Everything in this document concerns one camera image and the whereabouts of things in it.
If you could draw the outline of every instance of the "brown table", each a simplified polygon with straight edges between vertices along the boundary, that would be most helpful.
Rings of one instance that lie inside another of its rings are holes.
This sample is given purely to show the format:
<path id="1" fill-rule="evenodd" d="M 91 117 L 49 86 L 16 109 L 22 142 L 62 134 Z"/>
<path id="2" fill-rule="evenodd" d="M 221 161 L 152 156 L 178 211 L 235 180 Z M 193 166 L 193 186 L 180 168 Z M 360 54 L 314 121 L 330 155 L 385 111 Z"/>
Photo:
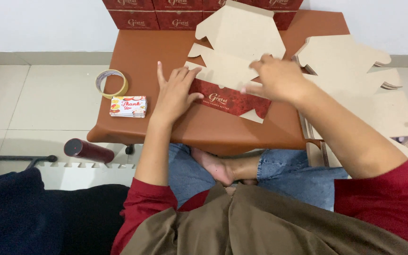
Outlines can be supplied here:
<path id="1" fill-rule="evenodd" d="M 299 10 L 289 29 L 280 34 L 286 46 L 284 59 L 290 59 L 307 37 L 349 34 L 349 30 L 342 13 Z M 157 61 L 162 61 L 166 78 L 185 61 L 205 66 L 201 57 L 187 57 L 193 43 L 210 47 L 207 41 L 197 40 L 194 31 L 119 31 L 110 69 L 119 70 L 127 77 L 130 87 L 126 95 L 147 96 L 147 115 L 145 119 L 110 117 L 110 100 L 102 97 L 97 124 L 88 133 L 88 141 L 143 143 L 159 92 Z M 121 84 L 122 78 L 110 76 L 105 92 L 115 93 Z M 263 124 L 193 104 L 174 125 L 171 142 L 219 155 L 234 155 L 254 148 L 306 148 L 297 110 L 284 102 L 272 103 Z"/>

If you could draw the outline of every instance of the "dark navy fabric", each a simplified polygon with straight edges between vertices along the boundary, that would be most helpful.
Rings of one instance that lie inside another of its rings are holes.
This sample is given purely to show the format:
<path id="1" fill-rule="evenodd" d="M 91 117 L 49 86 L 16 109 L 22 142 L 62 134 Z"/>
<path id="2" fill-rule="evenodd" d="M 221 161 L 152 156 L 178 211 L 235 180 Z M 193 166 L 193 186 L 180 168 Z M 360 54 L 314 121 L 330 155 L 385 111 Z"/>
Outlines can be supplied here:
<path id="1" fill-rule="evenodd" d="M 64 235 L 62 204 L 46 192 L 40 171 L 0 176 L 0 254 L 57 255 Z"/>

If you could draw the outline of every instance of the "red long sleeve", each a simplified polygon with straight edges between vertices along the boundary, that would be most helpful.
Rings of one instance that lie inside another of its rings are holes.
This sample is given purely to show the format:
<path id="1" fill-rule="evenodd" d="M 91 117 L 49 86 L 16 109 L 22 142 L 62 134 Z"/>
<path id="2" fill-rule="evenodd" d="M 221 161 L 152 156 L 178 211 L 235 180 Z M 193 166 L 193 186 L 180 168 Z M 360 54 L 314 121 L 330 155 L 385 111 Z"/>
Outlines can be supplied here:
<path id="1" fill-rule="evenodd" d="M 408 161 L 375 178 L 335 180 L 335 212 L 408 241 Z"/>
<path id="2" fill-rule="evenodd" d="M 133 178 L 121 216 L 124 224 L 116 235 L 111 255 L 119 255 L 132 238 L 138 226 L 152 215 L 173 207 L 177 209 L 177 199 L 169 186 L 156 186 Z"/>

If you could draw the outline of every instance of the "blue jeans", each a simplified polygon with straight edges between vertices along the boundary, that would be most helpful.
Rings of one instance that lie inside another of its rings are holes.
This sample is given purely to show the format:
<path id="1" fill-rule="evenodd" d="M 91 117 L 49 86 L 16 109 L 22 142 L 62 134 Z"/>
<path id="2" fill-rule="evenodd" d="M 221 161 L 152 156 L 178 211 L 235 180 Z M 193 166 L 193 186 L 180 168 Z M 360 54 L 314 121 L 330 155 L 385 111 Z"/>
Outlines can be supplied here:
<path id="1" fill-rule="evenodd" d="M 311 167 L 306 151 L 266 150 L 258 164 L 258 186 L 326 210 L 333 210 L 334 179 L 347 179 L 342 167 Z M 191 156 L 184 144 L 171 143 L 169 185 L 182 206 L 195 194 L 215 185 L 213 177 Z"/>

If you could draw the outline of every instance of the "masking tape roll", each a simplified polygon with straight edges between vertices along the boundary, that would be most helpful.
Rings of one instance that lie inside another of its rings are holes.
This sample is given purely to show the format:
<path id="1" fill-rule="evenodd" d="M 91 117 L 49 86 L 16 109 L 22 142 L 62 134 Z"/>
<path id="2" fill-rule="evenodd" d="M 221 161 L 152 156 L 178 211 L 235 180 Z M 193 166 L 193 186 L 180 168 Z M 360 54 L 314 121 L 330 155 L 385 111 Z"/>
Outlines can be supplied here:
<path id="1" fill-rule="evenodd" d="M 118 76 L 121 76 L 124 79 L 124 84 L 122 85 L 122 88 L 118 92 L 116 92 L 115 94 L 105 94 L 102 91 L 102 88 L 101 88 L 103 79 L 105 79 L 106 77 L 108 77 L 110 75 L 118 75 Z M 106 97 L 108 99 L 111 99 L 112 97 L 119 97 L 119 96 L 125 95 L 125 93 L 128 90 L 128 82 L 127 82 L 127 79 L 125 78 L 125 76 L 121 72 L 119 72 L 117 70 L 110 69 L 110 70 L 103 71 L 102 73 L 100 73 L 97 76 L 97 78 L 95 79 L 95 87 L 100 92 L 100 94 L 102 94 L 102 96 L 104 96 L 104 97 Z"/>

